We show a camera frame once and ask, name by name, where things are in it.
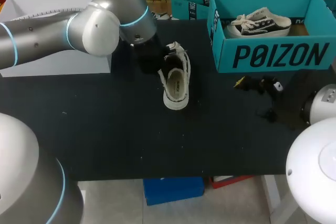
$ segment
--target white sneaker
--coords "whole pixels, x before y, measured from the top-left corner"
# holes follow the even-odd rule
[[[158,71],[164,88],[163,102],[171,110],[181,110],[189,101],[190,60],[179,43],[167,46],[170,52],[164,57],[164,67]]]
[[[247,16],[239,15],[225,27],[224,34],[227,38],[284,37],[290,26],[289,18],[275,15],[263,7]]]

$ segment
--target black table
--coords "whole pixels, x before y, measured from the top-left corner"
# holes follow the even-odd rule
[[[185,110],[164,106],[159,78],[142,74],[121,43],[112,74],[0,79],[0,112],[31,127],[75,180],[285,173],[300,130],[258,117],[271,101],[234,90],[244,74],[216,72],[205,22],[163,20],[158,29],[192,62]],[[319,72],[321,85],[335,82],[331,69]],[[293,72],[272,75],[285,85]]]

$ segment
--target cable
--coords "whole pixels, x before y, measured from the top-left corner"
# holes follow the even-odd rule
[[[43,15],[49,15],[49,14],[56,14],[56,13],[63,13],[63,12],[80,12],[83,10],[83,8],[64,8],[64,9],[54,9],[54,10],[48,10],[45,12],[37,13],[37,14],[28,14],[19,18],[15,18],[12,20],[22,20],[22,19],[30,19],[30,18],[36,18]]]

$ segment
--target white tile floor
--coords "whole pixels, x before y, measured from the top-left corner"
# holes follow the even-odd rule
[[[288,190],[277,176],[281,195]],[[202,197],[147,206],[141,179],[80,182],[86,191],[83,224],[269,224],[260,177],[219,189],[207,186]],[[317,224],[297,210],[287,224]]]

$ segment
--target shoe sole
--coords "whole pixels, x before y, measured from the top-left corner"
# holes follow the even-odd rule
[[[224,29],[225,38],[230,39],[240,39],[240,38],[269,38],[269,37],[286,37],[289,33],[290,27],[284,30],[271,31],[266,34],[256,34],[256,35],[241,35],[241,34],[233,34],[229,30]]]
[[[167,97],[166,91],[163,92],[163,103],[168,109],[181,110],[187,107],[189,102],[189,92],[186,94],[185,99],[180,102],[173,102]]]

